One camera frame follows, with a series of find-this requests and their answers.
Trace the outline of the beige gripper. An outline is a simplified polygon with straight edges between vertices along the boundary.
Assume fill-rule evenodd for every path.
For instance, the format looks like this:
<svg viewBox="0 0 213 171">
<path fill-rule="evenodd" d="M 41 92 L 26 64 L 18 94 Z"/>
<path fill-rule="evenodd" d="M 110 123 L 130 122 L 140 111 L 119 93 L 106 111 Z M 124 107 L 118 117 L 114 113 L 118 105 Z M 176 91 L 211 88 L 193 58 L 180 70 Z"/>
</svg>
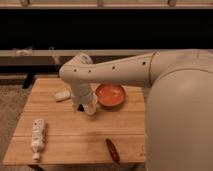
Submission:
<svg viewBox="0 0 213 171">
<path fill-rule="evenodd" d="M 80 105 L 85 106 L 88 104 L 97 104 L 97 96 L 91 88 L 89 83 L 71 82 L 71 100 L 73 102 L 73 109 L 77 110 Z"/>
</svg>

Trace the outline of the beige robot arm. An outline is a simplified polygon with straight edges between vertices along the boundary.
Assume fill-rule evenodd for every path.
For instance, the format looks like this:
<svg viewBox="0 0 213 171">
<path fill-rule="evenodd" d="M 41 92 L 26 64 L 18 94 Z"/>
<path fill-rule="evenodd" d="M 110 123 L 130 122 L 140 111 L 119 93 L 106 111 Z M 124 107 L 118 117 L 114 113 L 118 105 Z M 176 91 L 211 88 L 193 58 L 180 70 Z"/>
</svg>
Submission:
<svg viewBox="0 0 213 171">
<path fill-rule="evenodd" d="M 155 51 L 98 64 L 81 53 L 59 75 L 85 108 L 93 83 L 148 87 L 146 170 L 213 171 L 213 53 Z"/>
</svg>

